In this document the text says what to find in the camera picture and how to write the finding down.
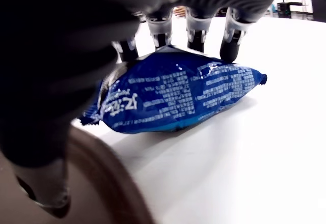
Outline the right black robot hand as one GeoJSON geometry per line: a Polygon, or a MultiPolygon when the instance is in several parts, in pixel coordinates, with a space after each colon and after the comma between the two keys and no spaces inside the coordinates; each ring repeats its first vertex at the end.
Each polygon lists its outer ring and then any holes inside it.
{"type": "Polygon", "coordinates": [[[135,12],[178,3],[201,16],[219,7],[253,23],[273,0],[1,0],[1,152],[28,197],[50,215],[70,209],[67,154],[91,180],[109,223],[153,223],[110,147],[71,121],[90,104],[117,60],[114,41],[139,27],[135,12]]]}

